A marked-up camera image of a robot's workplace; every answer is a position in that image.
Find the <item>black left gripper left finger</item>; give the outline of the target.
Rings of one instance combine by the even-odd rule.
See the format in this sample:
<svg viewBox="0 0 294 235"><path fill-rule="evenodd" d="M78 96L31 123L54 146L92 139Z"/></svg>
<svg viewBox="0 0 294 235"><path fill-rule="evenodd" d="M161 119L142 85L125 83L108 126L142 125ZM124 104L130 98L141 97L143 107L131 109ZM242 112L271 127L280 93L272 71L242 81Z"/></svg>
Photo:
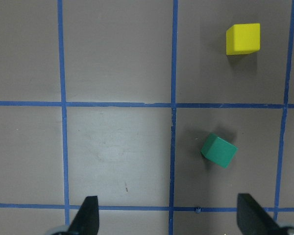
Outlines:
<svg viewBox="0 0 294 235"><path fill-rule="evenodd" d="M97 196L87 196L75 218L70 224L67 235L97 235L99 231L99 207Z"/></svg>

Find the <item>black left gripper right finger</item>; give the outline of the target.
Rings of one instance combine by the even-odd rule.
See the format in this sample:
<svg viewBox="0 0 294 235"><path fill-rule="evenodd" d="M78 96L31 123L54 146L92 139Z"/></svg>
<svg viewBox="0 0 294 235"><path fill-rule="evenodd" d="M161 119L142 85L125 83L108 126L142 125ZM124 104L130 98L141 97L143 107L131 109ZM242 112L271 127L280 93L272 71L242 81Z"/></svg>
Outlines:
<svg viewBox="0 0 294 235"><path fill-rule="evenodd" d="M286 235L280 227L248 193L237 196L237 225L243 235Z"/></svg>

